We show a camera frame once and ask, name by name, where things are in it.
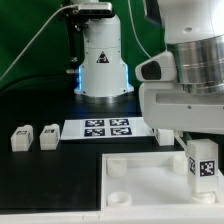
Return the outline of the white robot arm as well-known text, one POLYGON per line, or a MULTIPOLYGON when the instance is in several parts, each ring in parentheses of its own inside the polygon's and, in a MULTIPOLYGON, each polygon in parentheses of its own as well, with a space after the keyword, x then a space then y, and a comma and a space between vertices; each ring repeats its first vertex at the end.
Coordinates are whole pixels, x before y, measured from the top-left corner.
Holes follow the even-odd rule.
POLYGON ((145 122, 224 148, 224 0, 111 1, 145 122))

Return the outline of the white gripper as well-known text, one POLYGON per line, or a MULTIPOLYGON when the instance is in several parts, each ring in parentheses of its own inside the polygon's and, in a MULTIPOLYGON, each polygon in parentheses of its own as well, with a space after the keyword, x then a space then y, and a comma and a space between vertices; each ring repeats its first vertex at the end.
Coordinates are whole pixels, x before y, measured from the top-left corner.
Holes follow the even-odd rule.
POLYGON ((144 121, 153 129, 174 130, 186 157, 187 145, 178 131, 224 134, 224 94, 186 93, 177 82, 171 52, 165 51, 139 64, 135 73, 142 82, 139 102, 144 121))

